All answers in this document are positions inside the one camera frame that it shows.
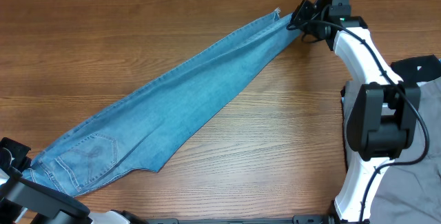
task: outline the stitching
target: stitching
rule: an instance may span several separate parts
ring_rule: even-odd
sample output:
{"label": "stitching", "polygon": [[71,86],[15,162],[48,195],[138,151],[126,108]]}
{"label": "stitching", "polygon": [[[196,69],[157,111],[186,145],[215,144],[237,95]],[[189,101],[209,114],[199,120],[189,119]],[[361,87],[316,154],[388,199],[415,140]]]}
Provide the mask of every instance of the stitching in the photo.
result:
{"label": "stitching", "polygon": [[[134,149],[136,149],[136,148],[138,147],[138,145],[139,145],[142,141],[144,141],[145,138],[147,138],[149,135],[150,135],[150,134],[148,134],[148,135],[146,135],[144,138],[142,138],[142,140],[141,140],[141,141],[140,141],[140,142],[134,147]],[[103,186],[107,185],[109,182],[118,179],[121,175],[125,175],[125,174],[127,174],[127,173],[129,173],[129,172],[131,172],[131,171],[133,171],[133,170],[149,170],[149,171],[151,171],[151,172],[158,172],[158,170],[155,171],[155,170],[151,170],[151,169],[144,168],[144,167],[140,167],[140,168],[132,168],[131,170],[128,170],[128,171],[126,171],[126,172],[124,172],[124,173],[117,174],[116,176],[112,177],[109,181],[107,181],[107,182],[104,183],[104,184],[100,184],[99,186],[96,186],[96,187],[93,187],[93,188],[89,187],[91,190],[86,190],[86,191],[84,191],[83,193],[80,193],[80,194],[75,195],[75,196],[79,196],[79,195],[82,195],[82,194],[85,194],[85,193],[91,192],[91,191],[93,191],[94,189],[98,189],[98,188],[100,188],[100,187],[103,187]]]}
{"label": "stitching", "polygon": [[178,69],[181,65],[185,65],[186,63],[189,63],[191,61],[193,61],[195,58],[202,56],[204,53],[206,53],[207,51],[211,50],[213,47],[217,46],[220,42],[223,42],[227,39],[229,39],[232,36],[237,35],[239,32],[241,32],[242,30],[244,30],[245,28],[249,28],[252,26],[257,25],[257,23],[263,21],[263,19],[265,18],[270,18],[271,14],[275,14],[274,17],[272,18],[272,20],[274,21],[276,17],[278,17],[278,14],[276,13],[276,11],[273,11],[272,13],[269,13],[266,16],[263,16],[257,20],[252,21],[251,23],[248,23],[247,25],[233,31],[232,33],[230,33],[229,35],[227,35],[226,37],[223,37],[222,39],[218,40],[216,43],[214,43],[213,45],[211,45],[210,47],[206,48],[205,50],[203,50],[202,52],[199,52],[198,54],[196,54],[195,56],[193,56],[191,59],[187,60],[186,62],[176,66],[175,68],[173,68],[172,70],[170,70],[169,72],[173,72],[175,69]]}
{"label": "stitching", "polygon": [[251,38],[249,38],[249,40],[245,41],[245,43],[244,43],[243,45],[237,47],[236,49],[243,48],[243,47],[245,47],[246,45],[250,44],[251,42],[253,42],[253,41],[255,41],[255,40],[259,39],[259,38],[262,38],[262,37],[264,37],[265,35],[268,35],[269,33],[273,32],[274,30],[277,30],[277,29],[279,29],[279,28],[281,28],[281,27],[282,27],[282,26],[280,26],[280,24],[277,25],[277,26],[274,26],[274,27],[271,27],[271,26],[266,27],[265,29],[259,31],[259,32],[256,33],[255,35],[253,35]]}
{"label": "stitching", "polygon": [[113,139],[111,137],[108,137],[108,136],[102,135],[102,134],[97,134],[96,133],[96,134],[93,134],[93,135],[97,136],[97,137],[104,138],[104,139],[108,139],[109,141],[112,142],[113,160],[114,160],[114,161],[112,161],[112,166],[116,165],[118,163],[118,145],[117,145],[118,141],[116,139]]}
{"label": "stitching", "polygon": [[77,191],[80,191],[81,188],[79,187],[78,180],[76,179],[72,169],[70,169],[70,167],[66,165],[59,156],[55,158],[55,161],[69,174],[70,181],[72,182],[73,186],[76,188]]}
{"label": "stitching", "polygon": [[54,175],[51,172],[49,172],[47,167],[41,161],[38,161],[38,163],[41,166],[41,168],[43,169],[43,171],[48,175],[49,180],[52,181],[52,183],[55,185],[57,190],[67,194],[66,190],[63,188],[63,186],[61,186],[59,184],[59,182],[55,179]]}
{"label": "stitching", "polygon": [[69,148],[69,150],[66,150],[64,153],[62,153],[61,155],[63,155],[63,154],[65,154],[65,153],[68,153],[68,152],[72,151],[74,148],[76,148],[76,147],[79,146],[80,144],[84,143],[86,140],[91,139],[92,136],[98,136],[98,135],[96,135],[96,134],[89,134],[89,135],[86,136],[84,139],[80,140],[77,144],[75,144],[75,145],[73,145],[71,148]]}
{"label": "stitching", "polygon": [[30,177],[32,178],[32,180],[34,181],[34,183],[36,183],[37,180],[35,180],[34,170],[31,169],[31,168],[29,168],[29,170],[30,170]]}
{"label": "stitching", "polygon": [[99,189],[100,187],[104,187],[104,186],[106,186],[107,184],[111,183],[112,181],[115,181],[115,180],[117,180],[117,179],[120,179],[121,177],[123,177],[123,176],[129,174],[130,172],[133,172],[134,170],[147,170],[147,171],[155,172],[154,170],[147,169],[147,168],[144,168],[144,167],[132,168],[131,170],[128,170],[128,171],[126,171],[126,172],[123,172],[123,173],[120,173],[120,174],[115,175],[114,177],[112,177],[111,179],[109,179],[109,181],[106,181],[105,183],[101,184],[100,186],[93,187],[92,189],[86,190],[86,191],[84,191],[83,193],[80,193],[79,195],[76,195],[76,196],[80,196],[80,195],[83,195],[83,194],[87,194],[87,193],[92,192],[92,191],[94,191],[94,190],[96,190],[96,189]]}

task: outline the blue jeans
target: blue jeans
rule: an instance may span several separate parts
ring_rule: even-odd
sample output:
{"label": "blue jeans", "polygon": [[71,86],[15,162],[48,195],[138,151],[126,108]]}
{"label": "blue jeans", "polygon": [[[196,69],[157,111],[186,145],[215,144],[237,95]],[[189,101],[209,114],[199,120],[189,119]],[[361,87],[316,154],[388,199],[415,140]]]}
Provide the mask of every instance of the blue jeans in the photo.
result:
{"label": "blue jeans", "polygon": [[299,35],[289,20],[275,10],[234,31],[65,133],[23,177],[78,196],[132,170],[159,171]]}

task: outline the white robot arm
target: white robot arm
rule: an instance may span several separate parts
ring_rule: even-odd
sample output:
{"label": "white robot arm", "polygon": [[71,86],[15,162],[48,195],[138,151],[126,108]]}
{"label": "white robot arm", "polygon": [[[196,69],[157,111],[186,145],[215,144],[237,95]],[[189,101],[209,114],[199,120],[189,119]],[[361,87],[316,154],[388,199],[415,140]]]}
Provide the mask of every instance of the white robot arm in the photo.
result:
{"label": "white robot arm", "polygon": [[[348,28],[359,37],[363,38],[369,46],[376,53],[378,60],[380,61],[384,70],[387,71],[389,77],[397,83],[402,81],[384,61],[379,51],[371,40],[371,34],[368,29],[364,28]],[[379,83],[380,85],[389,85],[387,80],[381,75],[378,66],[372,59],[372,55],[358,40],[353,38],[345,31],[338,31],[334,41],[334,51],[339,56],[349,72],[352,78],[359,85],[369,84],[372,82]],[[345,183],[337,195],[334,206],[337,215],[340,219],[347,220],[349,222],[357,222],[360,216],[360,203],[369,179],[374,173],[375,169],[385,163],[391,163],[394,160],[386,157],[372,158],[370,161],[364,161],[360,157],[358,152],[353,151],[347,141],[345,141],[346,157],[348,164],[348,171],[345,179]],[[369,219],[371,212],[372,200],[377,192],[378,186],[387,171],[387,167],[381,170],[381,173],[375,177],[374,182],[371,185],[369,193],[367,195],[365,212],[363,216]]]}

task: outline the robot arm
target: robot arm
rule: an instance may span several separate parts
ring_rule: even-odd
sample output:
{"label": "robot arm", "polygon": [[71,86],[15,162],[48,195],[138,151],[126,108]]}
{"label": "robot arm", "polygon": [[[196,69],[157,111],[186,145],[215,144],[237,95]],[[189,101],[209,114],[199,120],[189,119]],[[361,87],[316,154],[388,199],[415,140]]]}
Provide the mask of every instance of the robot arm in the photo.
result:
{"label": "robot arm", "polygon": [[[371,40],[371,35],[368,29],[358,27],[349,28],[349,30],[366,40],[376,53],[383,69],[387,71],[389,77],[391,77],[394,83],[398,84],[399,81],[402,81],[401,77],[398,76],[381,57],[379,51]],[[354,81],[360,86],[372,82],[379,83],[380,85],[389,84],[386,79],[381,76],[378,66],[375,64],[366,47],[350,34],[344,31],[338,31],[334,40],[333,49],[336,55],[345,63]],[[364,161],[358,152],[353,151],[348,146],[347,141],[345,141],[345,150],[348,171],[343,187],[335,198],[334,207],[340,220],[347,220],[350,223],[355,223],[360,216],[360,203],[362,202],[367,183],[374,173],[375,168],[385,163],[392,163],[394,160],[390,159],[388,156],[384,156]],[[373,198],[387,169],[388,167],[382,169],[381,174],[375,177],[375,180],[371,185],[367,195],[365,212],[363,214],[366,219],[369,219],[371,215],[370,209]]]}
{"label": "robot arm", "polygon": [[[306,25],[308,20],[315,20],[319,16],[322,22],[311,21]],[[329,49],[343,60],[354,81],[360,86],[353,110],[345,124],[348,172],[333,206],[335,223],[358,223],[369,179],[377,167],[392,163],[403,149],[411,145],[416,118],[382,76],[367,47],[352,34],[327,23],[344,27],[364,39],[382,69],[402,88],[417,109],[420,91],[416,85],[401,84],[401,77],[389,67],[373,44],[367,24],[361,17],[351,17],[349,0],[316,0],[315,3],[303,0],[293,13],[287,29],[298,28],[305,34],[315,36],[317,40],[325,40]],[[369,222],[372,200],[386,171],[387,167],[376,175],[369,189],[363,214],[366,223]]]}

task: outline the gray cloth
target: gray cloth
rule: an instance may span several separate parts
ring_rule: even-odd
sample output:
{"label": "gray cloth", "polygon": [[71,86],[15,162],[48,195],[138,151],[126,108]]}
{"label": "gray cloth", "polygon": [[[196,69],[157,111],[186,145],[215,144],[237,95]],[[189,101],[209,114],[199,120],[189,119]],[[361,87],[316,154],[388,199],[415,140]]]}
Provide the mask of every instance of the gray cloth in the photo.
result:
{"label": "gray cloth", "polygon": [[[410,166],[390,167],[371,206],[372,224],[441,224],[441,78],[421,86],[419,113],[427,125],[430,148],[427,157]],[[357,98],[359,85],[346,84],[343,110],[345,125]],[[418,158],[424,136],[417,123],[412,146],[396,161]]]}

